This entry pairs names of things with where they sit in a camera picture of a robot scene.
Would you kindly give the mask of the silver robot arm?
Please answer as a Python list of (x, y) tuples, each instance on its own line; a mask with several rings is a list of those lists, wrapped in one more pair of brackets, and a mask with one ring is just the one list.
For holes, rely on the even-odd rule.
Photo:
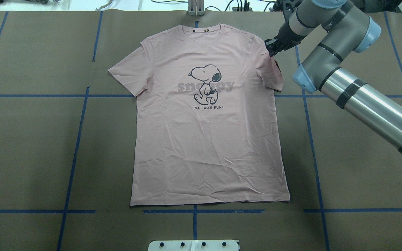
[(322, 92), (402, 154), (402, 106), (341, 66), (351, 52), (373, 45), (381, 27), (350, 0), (283, 0), (281, 8), (285, 22), (265, 40), (269, 55), (299, 45), (321, 26), (327, 34), (292, 79), (308, 93)]

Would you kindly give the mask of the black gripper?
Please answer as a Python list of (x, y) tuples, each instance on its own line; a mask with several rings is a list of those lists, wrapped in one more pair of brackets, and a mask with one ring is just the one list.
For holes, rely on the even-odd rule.
[(286, 51), (299, 45), (301, 43), (301, 36), (292, 31), (286, 22), (281, 26), (278, 34), (273, 39), (266, 39), (264, 42), (266, 49), (269, 49), (269, 56), (273, 57), (281, 51)]

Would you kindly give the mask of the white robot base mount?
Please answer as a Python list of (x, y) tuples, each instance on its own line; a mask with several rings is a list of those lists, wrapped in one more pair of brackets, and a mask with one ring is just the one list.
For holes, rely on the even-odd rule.
[(239, 241), (219, 240), (168, 240), (152, 241), (149, 251), (239, 251)]

